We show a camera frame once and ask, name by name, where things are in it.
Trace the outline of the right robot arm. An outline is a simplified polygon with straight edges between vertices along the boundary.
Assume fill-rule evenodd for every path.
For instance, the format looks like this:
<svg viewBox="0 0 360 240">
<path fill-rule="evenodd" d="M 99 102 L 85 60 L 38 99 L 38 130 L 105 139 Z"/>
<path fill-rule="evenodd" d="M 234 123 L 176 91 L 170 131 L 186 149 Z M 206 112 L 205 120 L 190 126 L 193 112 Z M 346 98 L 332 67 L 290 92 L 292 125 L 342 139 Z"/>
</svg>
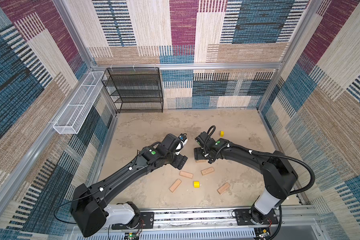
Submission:
<svg viewBox="0 0 360 240">
<path fill-rule="evenodd" d="M 215 141 L 206 132 L 195 141 L 197 153 L 209 163 L 217 159 L 231 160 L 250 167 L 263 175 L 265 188 L 251 206 L 250 216 L 254 224 L 263 224 L 271 210 L 279 206 L 290 194 L 298 180 L 298 174 L 281 152 L 263 153 L 234 144 L 226 139 Z"/>
</svg>

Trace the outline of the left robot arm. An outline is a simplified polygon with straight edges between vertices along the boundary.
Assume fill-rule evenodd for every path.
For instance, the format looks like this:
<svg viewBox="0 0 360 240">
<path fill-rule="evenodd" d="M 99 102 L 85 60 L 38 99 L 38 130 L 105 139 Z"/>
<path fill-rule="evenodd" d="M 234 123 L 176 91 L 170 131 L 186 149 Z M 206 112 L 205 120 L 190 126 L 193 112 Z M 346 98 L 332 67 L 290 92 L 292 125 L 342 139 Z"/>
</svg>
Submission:
<svg viewBox="0 0 360 240">
<path fill-rule="evenodd" d="M 106 225 L 122 225 L 137 229 L 141 212 L 133 202 L 111 207 L 110 202 L 139 178 L 170 164 L 181 170 L 187 157 L 180 154 L 187 143 L 186 134 L 167 134 L 163 141 L 144 147 L 137 155 L 109 177 L 87 187 L 81 184 L 74 190 L 70 213 L 82 235 L 87 238 Z"/>
</svg>

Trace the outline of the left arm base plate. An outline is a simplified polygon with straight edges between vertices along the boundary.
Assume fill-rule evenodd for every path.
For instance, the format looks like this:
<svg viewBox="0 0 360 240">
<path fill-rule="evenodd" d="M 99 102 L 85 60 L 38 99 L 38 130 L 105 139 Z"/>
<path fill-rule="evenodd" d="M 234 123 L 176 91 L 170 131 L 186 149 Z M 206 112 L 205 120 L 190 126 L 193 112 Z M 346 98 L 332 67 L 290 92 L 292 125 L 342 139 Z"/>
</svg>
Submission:
<svg viewBox="0 0 360 240">
<path fill-rule="evenodd" d="M 133 230 L 138 229 L 152 229 L 154 226 L 155 213 L 154 212 L 141 212 L 136 218 L 132 219 L 132 222 L 127 225 L 116 224 L 112 225 L 112 230 Z"/>
</svg>

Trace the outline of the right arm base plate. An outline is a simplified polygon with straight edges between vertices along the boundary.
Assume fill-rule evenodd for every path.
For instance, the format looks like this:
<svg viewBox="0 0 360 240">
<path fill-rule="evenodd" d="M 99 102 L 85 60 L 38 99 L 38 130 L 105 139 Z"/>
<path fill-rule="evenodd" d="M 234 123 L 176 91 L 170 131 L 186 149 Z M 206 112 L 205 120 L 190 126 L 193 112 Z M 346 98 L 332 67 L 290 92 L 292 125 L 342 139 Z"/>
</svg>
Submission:
<svg viewBox="0 0 360 240">
<path fill-rule="evenodd" d="M 233 218 L 236 219 L 238 226 L 250 226 L 250 225 L 277 225 L 279 223 L 278 215 L 274 209 L 267 215 L 261 215 L 258 213 L 252 213 L 252 209 L 235 209 L 231 212 Z"/>
</svg>

